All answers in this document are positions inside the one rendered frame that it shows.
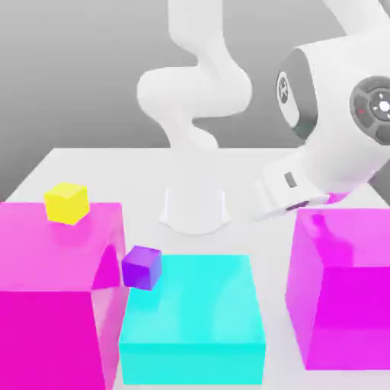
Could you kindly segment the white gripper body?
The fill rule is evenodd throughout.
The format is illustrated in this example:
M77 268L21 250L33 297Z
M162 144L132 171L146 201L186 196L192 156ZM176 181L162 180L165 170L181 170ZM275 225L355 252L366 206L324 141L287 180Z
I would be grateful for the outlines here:
M288 184L275 186L260 180L254 185L254 218L256 220L276 218L299 208L325 204L328 199L326 193L313 186L290 187Z

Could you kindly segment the small purple cube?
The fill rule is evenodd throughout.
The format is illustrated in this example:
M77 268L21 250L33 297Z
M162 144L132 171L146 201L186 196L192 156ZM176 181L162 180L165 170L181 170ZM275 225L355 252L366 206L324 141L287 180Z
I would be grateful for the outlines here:
M161 250L135 245L122 260L127 287L151 291L162 273Z

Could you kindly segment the small yellow cube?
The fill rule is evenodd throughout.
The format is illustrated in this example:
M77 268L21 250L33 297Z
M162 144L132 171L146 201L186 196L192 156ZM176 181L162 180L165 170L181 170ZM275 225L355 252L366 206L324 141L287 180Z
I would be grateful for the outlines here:
M46 216L51 222L76 225L90 212L87 187L62 182L44 195Z

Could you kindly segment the large magenta box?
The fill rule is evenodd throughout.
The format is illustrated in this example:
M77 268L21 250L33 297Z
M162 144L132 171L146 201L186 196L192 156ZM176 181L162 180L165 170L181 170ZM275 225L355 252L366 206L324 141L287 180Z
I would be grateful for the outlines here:
M390 369L390 209L301 209L286 307L307 370Z

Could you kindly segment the large cyan box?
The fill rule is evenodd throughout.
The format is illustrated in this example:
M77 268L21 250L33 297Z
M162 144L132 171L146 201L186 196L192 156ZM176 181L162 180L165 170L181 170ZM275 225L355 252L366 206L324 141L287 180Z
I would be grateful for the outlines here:
M126 385L259 385L266 339L242 254L166 254L151 291L131 289L120 333Z

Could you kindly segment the large pink box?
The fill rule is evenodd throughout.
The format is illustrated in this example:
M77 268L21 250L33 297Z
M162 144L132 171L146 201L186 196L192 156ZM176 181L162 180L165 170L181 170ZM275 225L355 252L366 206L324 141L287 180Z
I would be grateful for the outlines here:
M128 290L119 203L76 225L0 205L0 390L112 390Z

